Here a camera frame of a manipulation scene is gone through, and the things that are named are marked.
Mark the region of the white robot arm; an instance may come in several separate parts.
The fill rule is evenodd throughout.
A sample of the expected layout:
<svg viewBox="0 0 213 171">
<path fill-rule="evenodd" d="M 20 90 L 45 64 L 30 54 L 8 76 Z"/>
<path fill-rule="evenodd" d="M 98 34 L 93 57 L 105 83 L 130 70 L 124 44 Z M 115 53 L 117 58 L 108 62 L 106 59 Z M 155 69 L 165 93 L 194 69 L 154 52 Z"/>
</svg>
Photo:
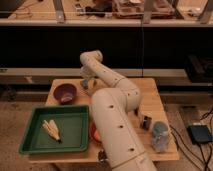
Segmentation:
<svg viewBox="0 0 213 171">
<path fill-rule="evenodd" d="M 102 60 L 99 50 L 80 55 L 82 77 L 97 76 L 107 85 L 92 95 L 91 109 L 109 165 L 112 171 L 157 171 L 127 116 L 139 108 L 140 89 Z"/>
</svg>

